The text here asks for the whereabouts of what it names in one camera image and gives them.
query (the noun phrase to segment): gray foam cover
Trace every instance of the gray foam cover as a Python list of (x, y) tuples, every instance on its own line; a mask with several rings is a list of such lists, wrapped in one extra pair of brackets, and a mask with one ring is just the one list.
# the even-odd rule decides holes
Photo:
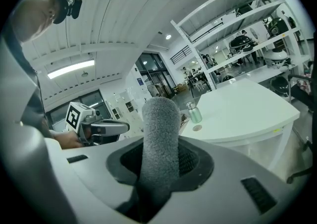
[(169, 199), (170, 186), (179, 178), (178, 133), (181, 123), (176, 104), (154, 97), (142, 109), (144, 142), (137, 190), (144, 221)]

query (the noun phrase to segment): white table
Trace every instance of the white table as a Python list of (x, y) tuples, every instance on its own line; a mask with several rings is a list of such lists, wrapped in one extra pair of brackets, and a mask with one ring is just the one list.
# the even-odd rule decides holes
[[(197, 107), (203, 120), (197, 124), (190, 120), (182, 136), (235, 147), (280, 135), (280, 143), (268, 166), (270, 170), (281, 157), (293, 122), (300, 115), (277, 94), (248, 79), (202, 95)], [(202, 129), (194, 131), (196, 125), (201, 125)]]

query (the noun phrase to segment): chair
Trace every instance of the chair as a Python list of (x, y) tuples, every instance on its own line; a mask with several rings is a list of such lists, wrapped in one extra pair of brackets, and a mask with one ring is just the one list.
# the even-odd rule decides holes
[[(293, 86), (291, 88), (291, 79), (292, 78), (296, 78), (296, 79), (302, 79), (302, 80), (306, 80), (310, 83), (311, 85), (311, 88), (312, 88), (312, 95), (309, 96), (305, 91), (301, 90), (297, 85)], [(291, 99), (292, 99), (292, 96), (299, 100), (300, 102), (304, 103), (305, 105), (307, 105), (309, 107), (310, 110), (313, 110), (314, 109), (314, 91), (313, 89), (315, 88), (315, 81), (313, 80), (313, 76), (311, 78), (308, 78), (308, 77), (305, 77), (305, 76), (301, 76), (301, 75), (295, 75), (295, 74), (290, 74), (288, 75), (288, 90), (289, 90), (289, 103), (291, 103)], [(313, 150), (313, 143), (310, 142), (309, 140), (307, 140), (303, 146), (303, 151), (305, 151), (307, 148), (309, 148), (311, 150), (311, 152), (314, 154), (314, 150)], [(300, 176), (303, 176), (303, 175), (306, 175), (306, 174), (310, 174), (312, 173), (313, 171), (313, 167), (310, 167), (308, 169), (305, 169), (303, 171), (300, 171), (300, 172), (296, 172), (292, 175), (290, 175), (287, 179), (286, 179), (286, 182), (287, 183), (292, 183), (294, 178), (296, 177), (300, 177)]]

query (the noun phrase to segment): white shelf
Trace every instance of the white shelf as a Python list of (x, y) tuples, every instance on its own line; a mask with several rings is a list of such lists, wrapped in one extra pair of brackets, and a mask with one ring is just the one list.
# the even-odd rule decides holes
[(253, 0), (209, 0), (188, 14), (177, 25), (190, 36), (210, 22), (252, 1)]
[(282, 2), (273, 2), (244, 13), (203, 36), (197, 42), (193, 43), (193, 46), (199, 51), (203, 51), (207, 47), (228, 38), (236, 32), (260, 20), (268, 18), (280, 4), (282, 4)]
[(236, 55), (236, 56), (234, 56), (234, 57), (232, 57), (232, 58), (230, 58), (230, 59), (228, 59), (228, 60), (226, 60), (226, 61), (224, 61), (224, 62), (222, 62), (222, 63), (220, 63), (220, 64), (218, 64), (218, 65), (216, 65), (216, 66), (214, 66), (212, 68), (210, 68), (210, 69), (208, 69), (206, 71), (206, 73), (211, 73), (212, 71), (215, 71), (215, 70), (217, 70), (217, 69), (219, 69), (221, 67), (224, 67), (225, 65), (230, 64), (230, 63), (238, 60), (239, 58), (242, 58), (242, 57), (244, 57), (244, 56), (246, 56), (248, 54), (251, 54), (252, 52), (260, 50), (260, 49), (264, 48), (265, 46), (270, 45), (270, 44), (272, 44), (272, 43), (274, 43), (274, 42), (276, 42), (276, 41), (278, 41), (278, 40), (280, 40), (280, 39), (282, 39), (282, 38), (284, 38), (286, 36), (294, 34), (298, 30), (299, 30), (298, 27), (292, 28), (291, 30), (288, 30), (288, 31), (286, 31), (286, 32), (284, 32), (284, 33), (282, 33), (282, 34), (280, 34), (278, 36), (275, 36), (275, 37), (273, 37), (273, 38), (271, 38), (271, 39), (269, 39), (267, 41), (264, 41), (264, 42), (262, 42), (262, 43), (260, 43), (260, 44), (258, 44), (256, 46), (254, 46), (252, 51), (250, 51), (250, 52), (242, 52), (242, 53), (240, 53), (240, 54), (238, 54), (238, 55)]
[[(299, 64), (308, 61), (309, 59), (311, 59), (310, 55), (295, 56), (292, 59), (292, 64), (294, 64), (294, 65), (290, 65), (289, 69), (294, 68), (294, 67), (298, 66)], [(252, 80), (256, 83), (260, 83), (262, 81), (265, 81), (267, 79), (275, 77), (283, 72), (285, 72), (285, 70), (282, 71), (280, 69), (268, 68), (266, 65), (264, 65), (260, 68), (253, 70), (253, 71), (241, 74), (233, 79), (230, 79), (230, 80), (227, 80), (225, 82), (217, 84), (217, 89), (224, 87), (226, 85), (235, 83), (241, 79), (249, 79), (249, 80)]]

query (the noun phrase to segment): ceiling light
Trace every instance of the ceiling light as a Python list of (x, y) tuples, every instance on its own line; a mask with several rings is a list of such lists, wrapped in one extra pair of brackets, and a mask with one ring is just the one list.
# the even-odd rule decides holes
[(96, 105), (98, 105), (98, 104), (99, 104), (99, 103), (94, 103), (94, 104), (90, 105), (89, 107), (92, 108), (92, 107), (94, 107), (94, 106), (96, 106)]
[(68, 72), (71, 72), (71, 71), (74, 71), (74, 70), (77, 70), (77, 69), (81, 69), (81, 68), (84, 68), (84, 67), (87, 67), (87, 66), (91, 66), (91, 65), (95, 65), (95, 61), (94, 60), (89, 60), (89, 61), (85, 61), (85, 62), (81, 62), (81, 63), (77, 63), (77, 64), (72, 64), (70, 66), (67, 66), (67, 67), (64, 67), (62, 69), (58, 69), (54, 72), (51, 72), (48, 74), (48, 77), (50, 79), (54, 79), (58, 76), (61, 76), (65, 73), (68, 73)]

